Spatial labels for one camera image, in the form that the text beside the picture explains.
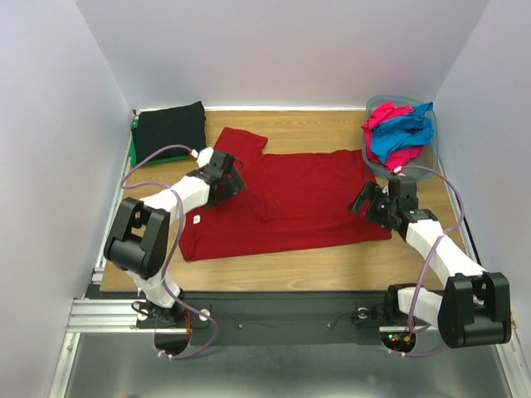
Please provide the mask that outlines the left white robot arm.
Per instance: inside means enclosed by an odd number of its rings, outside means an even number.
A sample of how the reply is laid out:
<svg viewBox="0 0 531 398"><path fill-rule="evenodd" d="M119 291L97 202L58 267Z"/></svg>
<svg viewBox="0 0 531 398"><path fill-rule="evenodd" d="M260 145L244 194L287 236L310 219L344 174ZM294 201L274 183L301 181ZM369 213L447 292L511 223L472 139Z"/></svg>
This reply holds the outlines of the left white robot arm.
<svg viewBox="0 0 531 398"><path fill-rule="evenodd" d="M145 295L143 303L132 305L139 319L170 328L190 319L183 291L168 275L169 258L178 246L175 242L168 248L170 226L176 221L182 234L190 211L222 203L246 187L235 156L212 147L182 148L197 168L173 185L153 182L163 190L152 196L123 199L104 246L105 259L128 274Z"/></svg>

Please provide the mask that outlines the red t-shirt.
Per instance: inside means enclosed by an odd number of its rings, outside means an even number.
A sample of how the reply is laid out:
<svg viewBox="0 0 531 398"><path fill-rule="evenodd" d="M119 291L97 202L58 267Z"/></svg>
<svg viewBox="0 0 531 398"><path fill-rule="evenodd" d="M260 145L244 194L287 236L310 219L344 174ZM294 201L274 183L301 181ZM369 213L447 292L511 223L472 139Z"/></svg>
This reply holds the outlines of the red t-shirt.
<svg viewBox="0 0 531 398"><path fill-rule="evenodd" d="M245 189L187 214L186 261L388 240L390 231L349 207L374 179L360 150L269 154L268 139L225 127L215 147L242 161Z"/></svg>

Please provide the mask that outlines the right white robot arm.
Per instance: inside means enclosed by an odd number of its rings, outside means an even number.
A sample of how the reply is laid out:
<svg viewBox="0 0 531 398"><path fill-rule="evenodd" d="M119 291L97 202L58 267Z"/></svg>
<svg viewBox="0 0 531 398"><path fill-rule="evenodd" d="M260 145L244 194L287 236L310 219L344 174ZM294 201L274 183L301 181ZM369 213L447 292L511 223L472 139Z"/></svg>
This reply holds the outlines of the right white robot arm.
<svg viewBox="0 0 531 398"><path fill-rule="evenodd" d="M421 209L417 183L393 177L386 187L364 183L349 207L372 223L396 231L425 260L444 286L442 294L421 281L388 287L382 314L414 332L420 320L436 328L449 348L505 344L511 339L509 281L474 262L448 235L435 214Z"/></svg>

